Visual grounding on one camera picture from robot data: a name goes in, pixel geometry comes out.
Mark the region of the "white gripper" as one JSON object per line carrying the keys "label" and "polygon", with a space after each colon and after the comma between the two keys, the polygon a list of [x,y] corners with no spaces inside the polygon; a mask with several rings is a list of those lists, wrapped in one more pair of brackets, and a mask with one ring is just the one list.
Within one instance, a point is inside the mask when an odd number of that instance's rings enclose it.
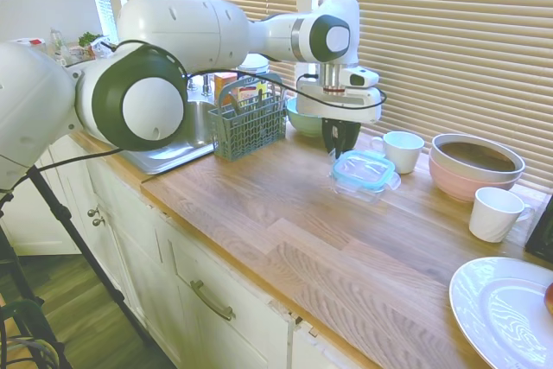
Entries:
{"label": "white gripper", "polygon": [[297,82],[296,110],[322,119],[321,132],[327,153],[340,156],[346,139],[343,121],[374,124],[382,116],[382,95],[377,88],[379,76],[369,75],[368,87],[346,86],[344,92],[325,92],[319,81]]}

